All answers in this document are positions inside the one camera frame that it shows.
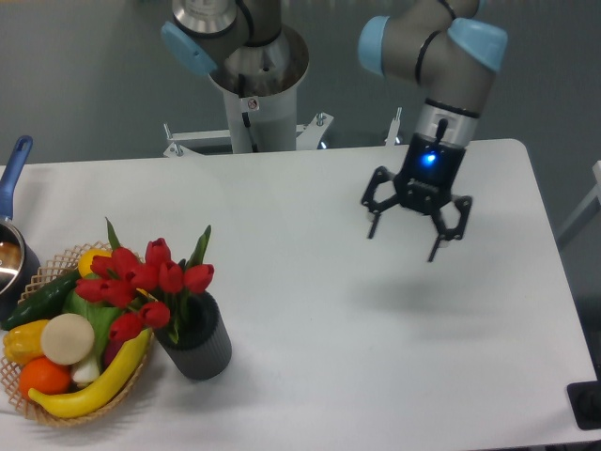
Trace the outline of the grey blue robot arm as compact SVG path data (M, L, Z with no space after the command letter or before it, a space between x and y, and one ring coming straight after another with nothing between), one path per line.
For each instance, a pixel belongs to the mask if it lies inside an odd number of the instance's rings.
M362 197L374 219L394 206L429 217L437 243L461 240L472 200L452 192L508 37L476 20L478 1L418 1L398 18L363 27L358 58L381 77L428 91L398 173L375 170ZM297 150L297 90L308 48L278 1L176 1L162 41L188 71L223 94L237 153Z

